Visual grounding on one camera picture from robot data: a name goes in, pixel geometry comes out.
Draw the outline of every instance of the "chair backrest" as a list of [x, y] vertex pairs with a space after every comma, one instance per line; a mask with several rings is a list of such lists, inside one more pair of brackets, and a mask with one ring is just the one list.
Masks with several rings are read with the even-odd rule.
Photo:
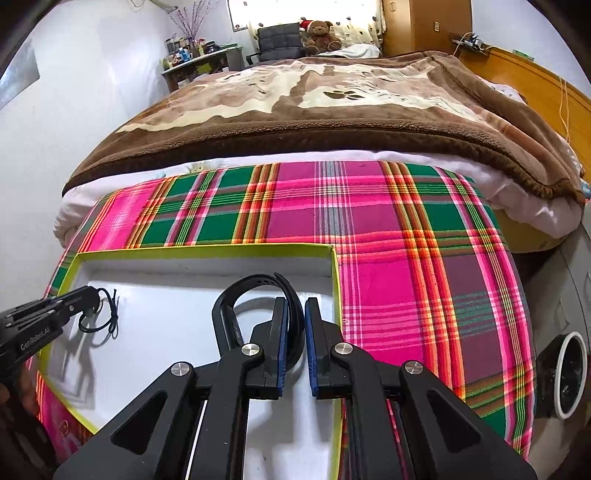
[[258, 30], [259, 61], [305, 57], [300, 39], [300, 24], [273, 25]]

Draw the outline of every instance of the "white bed sheet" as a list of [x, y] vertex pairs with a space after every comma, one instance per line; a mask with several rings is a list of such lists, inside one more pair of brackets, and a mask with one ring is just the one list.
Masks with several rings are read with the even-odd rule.
[[54, 234], [63, 247], [82, 224], [94, 204], [104, 195], [137, 183], [190, 172], [241, 167], [265, 163], [296, 161], [395, 161], [440, 167], [470, 177], [494, 209], [503, 209], [517, 222], [527, 223], [554, 238], [574, 231], [582, 215], [576, 202], [566, 199], [543, 200], [527, 193], [506, 175], [481, 163], [456, 155], [401, 153], [395, 151], [335, 150], [327, 152], [286, 153], [252, 157], [214, 158], [185, 163], [160, 170], [104, 177], [68, 191], [62, 198], [54, 224]]

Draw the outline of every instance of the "triangular cutout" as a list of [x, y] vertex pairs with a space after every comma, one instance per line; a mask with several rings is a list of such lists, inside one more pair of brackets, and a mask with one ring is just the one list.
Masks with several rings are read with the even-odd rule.
[[143, 455], [164, 408], [167, 396], [163, 391], [156, 393], [111, 436], [111, 442], [136, 455]]
[[480, 442], [480, 434], [437, 391], [427, 392], [443, 441], [450, 453], [458, 453]]

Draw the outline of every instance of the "wooden headboard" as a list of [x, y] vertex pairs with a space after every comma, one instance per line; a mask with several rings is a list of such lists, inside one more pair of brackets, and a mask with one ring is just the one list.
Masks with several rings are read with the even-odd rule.
[[[490, 55], [475, 54], [462, 49], [460, 60], [471, 71], [493, 83], [511, 85], [548, 124], [566, 138], [560, 120], [560, 99], [563, 96], [564, 121], [567, 120], [567, 95], [560, 89], [560, 78], [523, 57], [493, 47]], [[591, 100], [571, 84], [566, 84], [570, 113], [570, 146], [585, 170], [585, 179], [591, 181]]]

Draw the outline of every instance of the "red hat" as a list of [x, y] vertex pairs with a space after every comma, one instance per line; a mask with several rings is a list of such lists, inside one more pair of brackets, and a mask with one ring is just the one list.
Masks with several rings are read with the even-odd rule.
[[302, 21], [300, 22], [300, 31], [302, 31], [302, 32], [308, 31], [308, 28], [310, 28], [311, 23], [312, 23], [312, 20], [306, 20], [305, 18], [302, 18]]

